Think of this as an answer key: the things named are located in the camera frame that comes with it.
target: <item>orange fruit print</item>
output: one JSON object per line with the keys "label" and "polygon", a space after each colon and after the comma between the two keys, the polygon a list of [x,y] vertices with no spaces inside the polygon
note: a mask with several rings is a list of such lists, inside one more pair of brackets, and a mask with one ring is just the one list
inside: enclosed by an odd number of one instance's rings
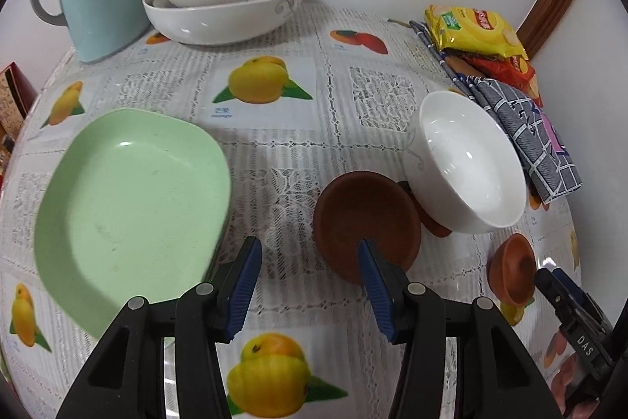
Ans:
{"label": "orange fruit print", "polygon": [[533,210],[538,210],[539,207],[543,207],[543,210],[547,212],[550,209],[549,205],[546,205],[542,202],[541,196],[539,196],[539,193],[536,191],[535,186],[532,184],[530,184],[528,188],[528,200],[530,203],[530,207],[532,207]]}
{"label": "orange fruit print", "polygon": [[147,45],[155,45],[158,43],[164,43],[166,41],[170,41],[170,38],[161,34],[161,32],[156,32],[155,34],[150,35],[146,38]]}
{"label": "orange fruit print", "polygon": [[388,53],[385,43],[377,36],[367,32],[357,32],[349,29],[343,29],[332,31],[329,33],[329,36],[346,45],[363,45],[378,54]]}

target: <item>mango print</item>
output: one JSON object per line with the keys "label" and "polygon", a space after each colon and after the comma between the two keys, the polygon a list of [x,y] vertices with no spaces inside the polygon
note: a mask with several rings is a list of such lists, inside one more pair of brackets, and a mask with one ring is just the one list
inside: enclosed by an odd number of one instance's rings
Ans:
{"label": "mango print", "polygon": [[580,252],[578,250],[578,239],[576,238],[576,231],[573,229],[569,233],[569,242],[571,245],[571,255],[573,256],[573,270],[580,266]]}
{"label": "mango print", "polygon": [[48,350],[48,352],[52,351],[35,321],[33,297],[28,288],[22,283],[15,287],[15,299],[11,306],[9,333],[17,335],[18,339],[28,347],[38,344],[43,349]]}
{"label": "mango print", "polygon": [[528,306],[531,306],[534,302],[535,302],[534,297],[532,297],[532,300],[530,300],[530,302],[528,302],[528,304],[526,304],[523,307],[515,307],[515,306],[511,306],[510,304],[505,304],[504,302],[500,302],[499,310],[501,311],[502,315],[508,322],[508,325],[510,325],[511,327],[516,327],[516,325],[519,325],[519,323],[523,320],[523,315],[526,312],[526,308]]}
{"label": "mango print", "polygon": [[268,332],[251,339],[240,363],[227,375],[231,415],[287,417],[309,401],[339,399],[348,394],[312,375],[299,344],[291,337]]}
{"label": "mango print", "polygon": [[312,96],[290,78],[284,60],[258,56],[245,61],[229,74],[227,87],[212,103],[234,99],[252,104],[272,103],[281,97],[312,100]]}
{"label": "mango print", "polygon": [[70,84],[59,98],[55,101],[50,110],[50,116],[42,125],[42,128],[46,125],[58,125],[59,123],[67,120],[70,116],[78,116],[84,114],[85,109],[80,104],[79,97],[80,92],[83,89],[83,81],[76,81],[74,84]]}

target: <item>yellow snack package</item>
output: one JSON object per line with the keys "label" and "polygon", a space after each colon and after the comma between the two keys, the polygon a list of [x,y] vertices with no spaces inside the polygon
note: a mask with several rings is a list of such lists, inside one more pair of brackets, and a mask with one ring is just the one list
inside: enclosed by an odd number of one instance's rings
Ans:
{"label": "yellow snack package", "polygon": [[488,56],[523,56],[517,33],[499,13],[431,4],[425,21],[438,50],[446,48]]}

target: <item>blue gripper pad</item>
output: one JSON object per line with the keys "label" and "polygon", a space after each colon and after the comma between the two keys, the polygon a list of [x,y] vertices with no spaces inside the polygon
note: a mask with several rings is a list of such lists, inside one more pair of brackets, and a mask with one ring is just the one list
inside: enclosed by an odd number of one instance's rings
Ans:
{"label": "blue gripper pad", "polygon": [[249,310],[250,298],[253,296],[253,290],[255,290],[255,283],[257,283],[261,267],[262,244],[255,238],[252,239],[249,254],[246,260],[244,260],[240,275],[238,275],[229,297],[229,311],[225,333],[227,333],[230,340],[233,340],[244,325],[246,312]]}
{"label": "blue gripper pad", "polygon": [[366,240],[362,240],[358,245],[357,258],[360,265],[362,283],[366,288],[369,302],[371,302],[371,308],[378,322],[379,331],[386,336],[388,341],[393,342],[396,336],[393,325],[393,299],[388,294],[384,279],[379,273],[378,266]]}
{"label": "blue gripper pad", "polygon": [[580,305],[585,302],[585,293],[578,284],[574,283],[571,278],[560,267],[554,268],[551,273],[557,280],[567,289],[573,299]]}

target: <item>bowl rim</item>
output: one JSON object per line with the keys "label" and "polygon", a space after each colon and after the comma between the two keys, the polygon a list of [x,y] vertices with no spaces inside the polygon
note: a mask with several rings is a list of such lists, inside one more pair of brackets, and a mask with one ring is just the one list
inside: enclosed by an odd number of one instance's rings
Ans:
{"label": "bowl rim", "polygon": [[154,0],[142,0],[142,4],[144,5],[144,9],[149,9],[151,11],[157,12],[168,12],[168,13],[183,13],[183,12],[200,12],[205,10],[217,10],[221,8],[231,8],[234,6],[247,6],[255,3],[264,3],[264,2],[274,2],[274,1],[282,1],[282,0],[250,0],[250,1],[240,1],[240,2],[231,2],[227,4],[211,4],[209,6],[191,6],[188,8],[157,8],[153,6],[152,2]]}
{"label": "bowl rim", "polygon": [[413,262],[416,261],[416,258],[418,257],[421,250],[421,244],[423,242],[423,231],[421,227],[422,222],[419,213],[417,212],[414,203],[412,202],[412,199],[407,194],[407,192],[403,190],[401,185],[395,182],[392,178],[386,176],[385,174],[381,174],[380,172],[368,171],[366,169],[347,171],[343,174],[340,174],[339,176],[336,176],[331,182],[326,185],[326,187],[323,189],[323,191],[320,193],[320,196],[318,196],[318,199],[316,200],[314,213],[312,215],[312,235],[314,237],[314,242],[316,243],[316,250],[321,255],[321,258],[323,258],[323,260],[327,263],[329,268],[331,268],[334,273],[342,277],[344,280],[351,283],[354,283],[354,281],[350,280],[348,277],[346,277],[345,274],[337,271],[334,267],[332,267],[332,265],[329,263],[329,260],[325,256],[325,253],[319,248],[321,241],[325,239],[322,228],[321,211],[326,209],[326,205],[329,203],[330,197],[333,197],[333,194],[337,191],[338,187],[342,187],[350,181],[361,180],[364,178],[376,180],[385,187],[390,187],[391,192],[398,190],[398,196],[401,198],[401,202],[405,205],[406,210],[408,211],[408,215],[414,219],[414,222],[411,226],[412,229],[410,234],[412,235],[413,241],[415,241],[416,243],[413,244],[412,250],[408,252],[407,260],[404,261],[404,265],[407,266],[408,269],[412,266]]}
{"label": "bowl rim", "polygon": [[[420,127],[420,132],[421,132],[421,136],[423,138],[423,140],[426,143],[426,146],[428,147],[428,153],[429,153],[429,158],[431,159],[432,163],[434,164],[436,170],[438,171],[439,175],[441,176],[441,178],[443,178],[443,180],[445,181],[445,183],[447,184],[447,187],[449,188],[449,190],[451,192],[453,192],[455,194],[455,196],[462,202],[462,204],[464,204],[467,207],[467,210],[469,210],[469,212],[472,212],[472,214],[474,216],[476,216],[476,218],[478,218],[479,220],[481,220],[482,222],[484,222],[486,224],[486,226],[491,226],[494,229],[504,229],[507,227],[512,226],[513,224],[515,224],[523,215],[523,213],[526,211],[526,203],[528,201],[528,192],[527,192],[527,185],[526,185],[526,177],[523,173],[523,169],[521,168],[521,165],[517,166],[519,169],[519,173],[520,173],[520,181],[523,183],[523,190],[525,191],[525,194],[523,194],[523,197],[525,198],[525,201],[522,201],[521,203],[521,208],[520,208],[520,213],[517,216],[517,218],[510,223],[505,223],[505,224],[498,224],[495,223],[493,221],[490,221],[488,219],[486,219],[486,217],[484,215],[481,215],[479,212],[477,212],[475,209],[473,209],[469,203],[467,203],[465,201],[465,199],[460,196],[460,194],[458,193],[458,191],[453,187],[453,185],[451,185],[451,183],[449,182],[449,180],[447,179],[447,177],[444,175],[443,171],[436,165],[436,161],[434,159],[434,155],[432,154],[431,150],[429,149],[429,146],[427,144],[427,139],[425,136],[425,129],[423,127],[423,108],[426,105],[426,100],[428,100],[428,98],[434,98],[436,96],[447,96],[449,98],[454,98],[456,97],[457,99],[455,101],[460,101],[460,100],[464,100],[464,101],[468,101],[470,103],[472,103],[473,106],[475,106],[475,108],[479,109],[482,113],[484,113],[484,115],[488,116],[489,118],[491,118],[491,121],[494,122],[495,125],[497,125],[497,122],[491,117],[490,114],[488,114],[483,108],[481,108],[479,105],[477,105],[475,103],[475,101],[470,100],[469,98],[467,98],[464,95],[461,95],[459,93],[455,93],[453,91],[433,91],[431,93],[429,93],[428,95],[426,95],[425,98],[423,98],[423,101],[421,102],[421,106],[419,107],[419,127]],[[519,162],[519,156],[517,155],[517,152],[515,151],[513,144],[510,141],[510,138],[508,137],[508,135],[499,127],[499,125],[497,125],[497,128],[499,128],[500,132],[502,133],[502,135],[506,138],[506,140],[508,141],[508,146],[511,148],[512,153],[514,155],[514,157],[516,158],[517,162]]]}

